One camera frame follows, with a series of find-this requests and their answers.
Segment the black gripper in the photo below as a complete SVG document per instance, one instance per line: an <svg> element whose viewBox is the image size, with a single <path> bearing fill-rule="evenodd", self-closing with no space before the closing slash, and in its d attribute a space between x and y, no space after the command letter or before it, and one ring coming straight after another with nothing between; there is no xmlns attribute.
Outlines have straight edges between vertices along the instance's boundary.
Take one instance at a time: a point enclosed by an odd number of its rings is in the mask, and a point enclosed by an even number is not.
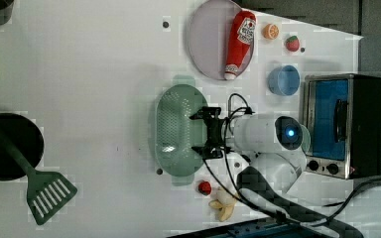
<svg viewBox="0 0 381 238"><path fill-rule="evenodd" d="M231 152L231 148L226 145L224 139L224 127L226 119L220 119L220 107L202 106L196 113L194 113L191 120L202 120L206 126L207 138L204 145L192 146L191 148L202 156L204 160L221 159L223 152L226 154Z"/></svg>

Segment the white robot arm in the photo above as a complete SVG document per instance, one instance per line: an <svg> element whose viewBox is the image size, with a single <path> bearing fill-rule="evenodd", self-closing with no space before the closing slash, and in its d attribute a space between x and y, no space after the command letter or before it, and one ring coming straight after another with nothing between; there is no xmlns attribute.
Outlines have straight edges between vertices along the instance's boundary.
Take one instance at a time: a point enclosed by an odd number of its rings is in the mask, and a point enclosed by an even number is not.
<svg viewBox="0 0 381 238"><path fill-rule="evenodd" d="M253 114L248 107L241 116L221 119L218 107L203 106L191 117L207 128L203 146L193 149L207 162L227 159L235 152L246 162L239 172L229 170L230 185L220 187L248 207L307 228L333 231L338 238L363 238L354 226L324 214L288 195L307 166L302 151L302 125L287 115Z"/></svg>

